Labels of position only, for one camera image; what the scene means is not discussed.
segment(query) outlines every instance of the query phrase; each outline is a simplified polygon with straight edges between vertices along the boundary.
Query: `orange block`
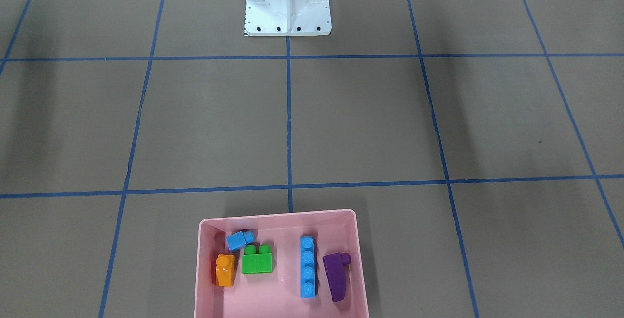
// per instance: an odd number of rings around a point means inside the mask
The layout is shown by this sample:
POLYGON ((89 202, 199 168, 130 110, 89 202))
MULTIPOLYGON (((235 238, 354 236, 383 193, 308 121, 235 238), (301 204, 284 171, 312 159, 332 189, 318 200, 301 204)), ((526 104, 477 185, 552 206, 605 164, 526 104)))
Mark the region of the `orange block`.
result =
POLYGON ((234 255, 220 254, 216 258, 216 284, 218 286, 234 285, 234 255))

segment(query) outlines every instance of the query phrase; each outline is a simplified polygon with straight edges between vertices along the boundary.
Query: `pink plastic bin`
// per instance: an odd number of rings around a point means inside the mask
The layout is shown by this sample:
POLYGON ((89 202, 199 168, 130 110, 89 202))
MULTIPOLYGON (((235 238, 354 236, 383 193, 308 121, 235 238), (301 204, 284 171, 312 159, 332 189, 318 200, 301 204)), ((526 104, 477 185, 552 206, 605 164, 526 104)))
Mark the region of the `pink plastic bin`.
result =
POLYGON ((268 214, 235 218, 205 219, 199 225, 195 318, 368 318, 362 258, 355 212, 336 211, 268 214), (269 244, 273 273, 243 275, 240 251, 236 252, 234 286, 215 283, 215 260, 227 254, 225 236, 241 229, 256 235, 254 244, 269 244), (299 296, 299 238, 316 240, 315 298, 299 296), (347 292, 344 301, 332 302, 323 256, 349 252, 347 292))

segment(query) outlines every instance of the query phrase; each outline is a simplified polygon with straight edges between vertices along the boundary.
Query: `blue block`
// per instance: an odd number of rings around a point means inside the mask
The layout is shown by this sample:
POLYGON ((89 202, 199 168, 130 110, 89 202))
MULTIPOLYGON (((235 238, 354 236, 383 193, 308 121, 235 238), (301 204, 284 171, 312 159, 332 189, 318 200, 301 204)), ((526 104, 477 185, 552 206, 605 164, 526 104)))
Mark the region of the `blue block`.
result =
POLYGON ((314 258, 314 238, 301 237, 301 297, 316 296, 316 260, 314 258))
POLYGON ((254 234, 250 231, 235 232, 230 236, 226 236, 225 241, 228 243, 228 249, 230 249, 230 251, 238 251, 254 242, 254 234))

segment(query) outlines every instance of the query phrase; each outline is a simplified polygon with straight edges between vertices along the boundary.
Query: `blue tape line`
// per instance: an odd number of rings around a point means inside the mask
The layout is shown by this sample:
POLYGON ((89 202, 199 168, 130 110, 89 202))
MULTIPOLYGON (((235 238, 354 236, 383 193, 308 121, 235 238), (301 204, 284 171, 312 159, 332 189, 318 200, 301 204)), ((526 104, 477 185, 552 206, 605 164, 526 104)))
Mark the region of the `blue tape line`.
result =
POLYGON ((286 56, 153 56, 153 60, 283 60, 286 56))
POLYGON ((106 278, 104 280, 104 289, 102 290, 102 301, 100 302, 99 318, 104 317, 104 309, 106 308, 106 300, 109 296, 109 287, 111 286, 111 276, 113 274, 113 265, 115 263, 115 255, 117 253, 117 243, 119 241, 119 231, 121 229, 121 221, 123 218, 123 208, 125 207, 125 195, 121 196, 119 202, 119 211, 117 212, 117 222, 115 224, 115 234, 113 235, 113 242, 111 244, 111 256, 109 256, 109 265, 106 269, 106 278))
POLYGON ((424 58, 462 58, 462 57, 543 57, 544 54, 424 54, 424 58))
POLYGON ((372 187, 372 186, 401 186, 401 185, 440 185, 445 180, 415 180, 415 181, 381 181, 381 182, 330 182, 323 184, 294 184, 293 189, 323 189, 330 187, 372 187))
POLYGON ((604 203, 604 207, 606 208, 606 211, 609 214, 609 217, 611 218, 611 222, 613 223, 613 227, 615 228, 615 232, 620 240, 620 245, 622 246, 622 248, 624 249, 624 237, 622 236, 622 231, 620 230, 620 226, 618 225, 617 220, 615 219, 615 216, 613 215, 613 211, 611 209, 611 205, 609 204, 609 200, 607 200, 606 195, 604 193, 604 190, 602 189, 602 185, 600 184, 600 179, 598 178, 598 174, 596 173, 596 169, 593 165, 593 162, 591 162, 591 158, 589 156, 589 152, 587 151, 587 148, 585 146, 585 142, 583 141, 583 137, 581 136, 579 127, 577 125, 576 120, 574 119, 574 115, 572 114, 572 110, 570 109, 570 105, 568 104, 568 100, 566 99, 566 95, 564 94, 564 90, 561 87, 561 83, 559 82, 559 77, 557 76, 557 72, 555 71, 555 67, 552 64, 552 61, 550 60, 550 55, 548 54, 548 51, 546 51, 546 46, 544 45, 544 41, 542 40, 542 35, 540 34, 539 29, 537 29, 537 23, 535 22, 535 19, 533 18, 533 14, 531 13, 531 9, 529 9, 528 7, 528 3, 527 0, 522 0, 522 3, 524 4, 524 8, 526 9, 526 13, 528 14, 528 18, 531 20, 531 24, 533 24, 533 29, 535 30, 535 34, 537 35, 537 40, 539 41, 541 47, 542 47, 542 51, 544 52, 544 55, 546 56, 546 61, 548 61, 548 66, 550 67, 550 72, 552 73, 553 78, 555 79, 555 84, 557 85, 557 90, 559 90, 559 95, 561 96, 561 100, 563 100, 564 102, 564 107, 565 110, 568 112, 568 116, 570 118, 570 122, 572 123, 572 126, 574 127, 574 132, 577 134, 577 139, 579 140, 579 144, 581 145, 581 148, 583 150, 583 153, 585 155, 585 158, 587 160, 587 164, 590 167, 591 170, 591 175, 593 176, 595 182, 596 182, 596 186, 598 187, 598 190, 600 192, 600 196, 602 197, 602 201, 604 203))
MULTIPOLYGON (((470 57, 544 57, 544 54, 423 54, 424 58, 470 58, 470 57)), ((550 57, 620 57, 624 53, 551 54, 550 57)), ((293 60, 338 58, 418 58, 417 54, 354 54, 354 55, 292 55, 293 60)), ((61 58, 6 58, 3 62, 87 62, 98 60, 284 60, 285 55, 275 56, 139 56, 139 57, 61 57, 61 58)))
MULTIPOLYGON (((601 179, 624 179, 624 174, 602 174, 601 179)), ((557 180, 587 180, 593 176, 545 176, 526 178, 485 178, 485 179, 451 179, 451 184, 488 184, 498 182, 539 182, 557 180)), ((287 190, 287 189, 323 189, 332 187, 375 187, 375 186, 401 186, 401 185, 443 185, 446 180, 407 180, 407 181, 381 181, 381 182, 334 182, 318 184, 292 184, 292 185, 245 185, 245 186, 217 186, 217 187, 184 187, 174 189, 131 189, 105 190, 105 191, 71 191, 71 192, 33 192, 23 194, 0 194, 0 199, 26 199, 26 198, 59 198, 73 196, 109 196, 109 195, 148 195, 148 194, 182 194, 189 192, 228 192, 228 191, 252 191, 252 190, 287 190)))
POLYGON ((624 178, 624 174, 599 174, 598 178, 600 179, 622 179, 624 178))
POLYGON ((122 195, 121 190, 109 191, 69 191, 69 192, 31 192, 22 194, 0 194, 0 199, 29 199, 29 198, 63 198, 71 196, 106 196, 122 195))
POLYGON ((135 189, 135 190, 128 190, 126 193, 129 195, 185 194, 189 192, 225 192, 225 191, 282 190, 282 189, 288 189, 288 185, 181 187, 181 188, 176 188, 176 189, 135 189))
POLYGON ((98 60, 149 60, 149 57, 60 57, 60 58, 9 58, 7 62, 87 62, 98 60))
POLYGON ((293 55, 297 60, 311 60, 321 58, 417 58, 417 54, 345 54, 345 55, 293 55))
POLYGON ((286 125, 286 145, 287 145, 287 180, 288 180, 288 212, 292 213, 293 211, 293 163, 292 163, 292 130, 291 130, 291 121, 292 121, 292 112, 291 112, 291 101, 290 101, 290 36, 286 36, 286 114, 287 114, 287 125, 286 125))
POLYGON ((548 53, 548 56, 551 57, 619 57, 624 56, 624 53, 601 53, 601 54, 551 54, 548 53))
POLYGON ((448 191, 448 199, 450 200, 450 208, 453 213, 453 221, 455 222, 455 231, 457 232, 457 241, 459 242, 459 249, 462 254, 462 262, 464 263, 464 271, 466 272, 466 282, 468 283, 468 290, 470 291, 470 300, 472 301, 472 310, 474 312, 475 318, 479 318, 479 307, 477 307, 477 298, 475 296, 474 287, 472 285, 472 276, 470 275, 470 266, 468 265, 468 257, 466 256, 466 248, 464 246, 464 237, 462 236, 461 227, 459 225, 459 217, 457 215, 457 208, 455 207, 455 198, 453 196, 453 190, 450 185, 449 171, 446 166, 446 158, 444 156, 442 138, 440 136, 440 131, 438 129, 437 118, 435 117, 435 109, 434 109, 433 99, 431 98, 429 80, 427 78, 427 70, 425 68, 425 62, 423 58, 423 50, 421 49, 421 41, 418 36, 418 28, 416 27, 416 21, 414 18, 412 0, 407 0, 407 1, 408 1, 409 17, 410 17, 410 20, 412 21, 412 28, 414 30, 414 40, 416 42, 416 49, 418 51, 419 60, 421 63, 421 71, 423 72, 423 80, 425 84, 425 89, 427 91, 427 100, 429 101, 429 106, 431 108, 431 120, 433 122, 435 135, 437 136, 438 147, 440 149, 440 160, 442 162, 442 169, 444 171, 444 181, 446 184, 446 189, 448 191))
POLYGON ((20 32, 20 28, 22 27, 22 23, 24 22, 24 18, 26 17, 26 13, 28 12, 28 8, 31 6, 31 2, 33 0, 26 0, 26 4, 24 5, 24 10, 22 11, 22 15, 20 15, 18 24, 15 26, 15 30, 13 31, 13 36, 11 37, 11 41, 9 42, 9 47, 6 48, 6 53, 4 53, 4 58, 2 63, 0 64, 0 76, 4 71, 4 67, 7 63, 7 59, 11 55, 11 50, 13 50, 13 45, 15 45, 15 40, 18 38, 18 33, 20 32))
POLYGON ((526 177, 526 178, 485 178, 485 179, 454 179, 451 184, 481 184, 497 182, 530 182, 530 181, 554 181, 554 180, 584 180, 593 179, 593 176, 552 176, 552 177, 526 177))
MULTIPOLYGON (((141 125, 141 113, 143 110, 143 103, 145 102, 145 93, 147 92, 147 84, 150 80, 150 72, 152 70, 152 58, 154 56, 154 51, 156 50, 156 40, 158 38, 158 28, 160 26, 160 18, 162 17, 162 10, 165 5, 165 0, 160 0, 160 5, 158 6, 158 16, 156 16, 156 25, 154 26, 154 35, 152 37, 152 48, 150 49, 150 59, 147 62, 147 69, 145 71, 145 80, 143 81, 143 90, 141 93, 141 100, 138 105, 138 114, 136 115, 136 124, 134 126, 134 135, 132 136, 132 145, 130 149, 130 156, 128 158, 128 171, 126 172, 125 180, 123 181, 123 190, 127 191, 128 186, 130 184, 130 175, 132 172, 132 162, 134 161, 134 152, 137 146, 138 139, 138 130, 141 125)), ((100 312, 98 318, 103 318, 104 311, 106 308, 106 300, 109 294, 109 285, 111 285, 111 275, 113 271, 113 265, 115 262, 115 254, 117 251, 117 242, 119 240, 119 231, 121 229, 121 223, 123 218, 123 208, 125 206, 125 198, 126 194, 121 196, 121 200, 119 202, 119 213, 117 215, 117 224, 115 227, 115 235, 113 236, 113 243, 111 245, 111 257, 109 258, 109 267, 106 272, 106 279, 104 281, 104 288, 102 290, 102 301, 100 303, 100 312)))

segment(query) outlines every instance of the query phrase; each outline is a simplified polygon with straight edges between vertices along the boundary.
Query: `toy building block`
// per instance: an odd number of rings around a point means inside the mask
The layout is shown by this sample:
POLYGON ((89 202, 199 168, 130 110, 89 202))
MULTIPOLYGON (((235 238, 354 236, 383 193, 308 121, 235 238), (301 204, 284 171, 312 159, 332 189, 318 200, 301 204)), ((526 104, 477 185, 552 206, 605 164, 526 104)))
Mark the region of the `toy building block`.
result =
POLYGON ((270 273, 273 271, 273 255, 271 246, 260 245, 256 250, 255 245, 245 246, 243 254, 243 274, 270 273))
POLYGON ((220 254, 216 258, 215 282, 217 286, 234 285, 234 263, 236 263, 234 255, 220 254))
POLYGON ((234 252, 254 242, 254 234, 251 231, 235 232, 230 236, 226 236, 225 241, 228 243, 228 249, 234 252))
POLYGON ((316 260, 314 260, 314 238, 301 237, 301 297, 316 296, 316 260))
POLYGON ((351 256, 346 253, 336 252, 323 256, 323 266, 327 274, 327 283, 330 285, 331 300, 339 302, 345 299, 347 290, 347 276, 345 265, 351 263, 351 256))

